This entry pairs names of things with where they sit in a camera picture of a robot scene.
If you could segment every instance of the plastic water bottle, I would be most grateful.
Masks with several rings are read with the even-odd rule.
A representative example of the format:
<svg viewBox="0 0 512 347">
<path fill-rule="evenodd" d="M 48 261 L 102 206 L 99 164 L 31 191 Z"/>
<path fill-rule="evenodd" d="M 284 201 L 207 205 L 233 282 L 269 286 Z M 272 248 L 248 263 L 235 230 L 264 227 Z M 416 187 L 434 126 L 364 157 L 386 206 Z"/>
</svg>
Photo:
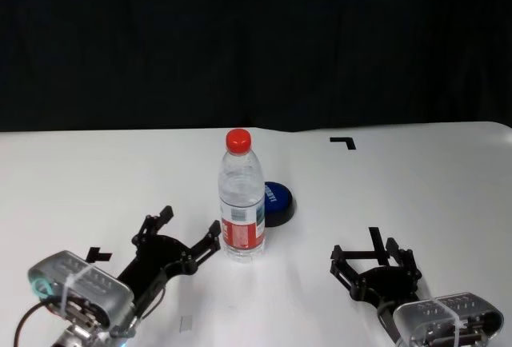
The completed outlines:
<svg viewBox="0 0 512 347">
<path fill-rule="evenodd" d="M 248 131 L 231 130 L 226 148 L 218 174 L 222 237 L 231 257 L 252 261 L 265 244 L 265 179 Z"/>
</svg>

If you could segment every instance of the red label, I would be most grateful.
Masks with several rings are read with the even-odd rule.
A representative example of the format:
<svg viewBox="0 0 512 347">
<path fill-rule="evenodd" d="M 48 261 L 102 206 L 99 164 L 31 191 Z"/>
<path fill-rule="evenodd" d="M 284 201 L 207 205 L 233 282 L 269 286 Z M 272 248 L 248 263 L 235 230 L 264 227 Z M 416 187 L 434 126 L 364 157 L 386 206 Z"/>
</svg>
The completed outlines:
<svg viewBox="0 0 512 347">
<path fill-rule="evenodd" d="M 235 249 L 253 249 L 262 243 L 264 231 L 257 237 L 256 223 L 235 225 L 223 218 L 222 235 L 224 242 Z"/>
</svg>

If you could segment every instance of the red bottle cap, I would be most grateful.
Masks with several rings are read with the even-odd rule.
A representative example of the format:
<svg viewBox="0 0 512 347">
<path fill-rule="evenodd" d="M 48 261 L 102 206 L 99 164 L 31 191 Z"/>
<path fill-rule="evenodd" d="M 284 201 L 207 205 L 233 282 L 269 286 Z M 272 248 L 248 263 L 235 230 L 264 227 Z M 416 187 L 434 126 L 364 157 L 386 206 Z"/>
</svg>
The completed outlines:
<svg viewBox="0 0 512 347">
<path fill-rule="evenodd" d="M 226 135 L 226 147 L 232 154 L 245 154 L 250 150 L 250 134 L 244 129 L 231 130 Z"/>
</svg>

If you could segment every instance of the bottle label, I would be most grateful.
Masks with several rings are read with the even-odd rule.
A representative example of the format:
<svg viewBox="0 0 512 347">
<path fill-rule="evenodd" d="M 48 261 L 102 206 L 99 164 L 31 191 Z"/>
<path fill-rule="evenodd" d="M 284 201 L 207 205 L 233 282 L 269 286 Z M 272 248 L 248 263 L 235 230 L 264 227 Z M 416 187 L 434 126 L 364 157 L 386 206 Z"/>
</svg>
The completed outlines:
<svg viewBox="0 0 512 347">
<path fill-rule="evenodd" d="M 250 207 L 237 207 L 221 201 L 222 236 L 236 249 L 253 249 L 265 235 L 265 199 Z"/>
</svg>

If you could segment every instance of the white zip tie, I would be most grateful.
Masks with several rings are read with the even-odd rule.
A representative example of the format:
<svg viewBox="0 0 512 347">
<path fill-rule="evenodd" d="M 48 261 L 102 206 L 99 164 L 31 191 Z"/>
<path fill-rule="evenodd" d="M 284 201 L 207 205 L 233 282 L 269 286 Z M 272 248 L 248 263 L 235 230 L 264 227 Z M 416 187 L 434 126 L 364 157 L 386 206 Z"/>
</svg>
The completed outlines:
<svg viewBox="0 0 512 347">
<path fill-rule="evenodd" d="M 450 307 L 445 305 L 443 302 L 439 301 L 436 298 L 432 299 L 432 302 L 434 302 L 437 305 L 440 305 L 448 314 L 450 314 L 454 318 L 454 326 L 455 326 L 455 335 L 454 335 L 454 347 L 458 347 L 458 340 L 460 337 L 460 328 L 464 326 L 464 324 L 461 322 L 461 318 L 458 317 L 457 313 L 453 311 Z"/>
<path fill-rule="evenodd" d="M 66 281 L 64 282 L 64 289 L 62 290 L 62 299 L 61 299 L 61 317 L 66 319 L 66 303 L 67 303 L 67 292 L 69 288 L 78 280 L 80 279 L 84 274 L 86 274 L 89 270 L 91 270 L 94 266 L 92 264 L 87 265 L 78 273 L 71 273 L 66 277 Z"/>
</svg>

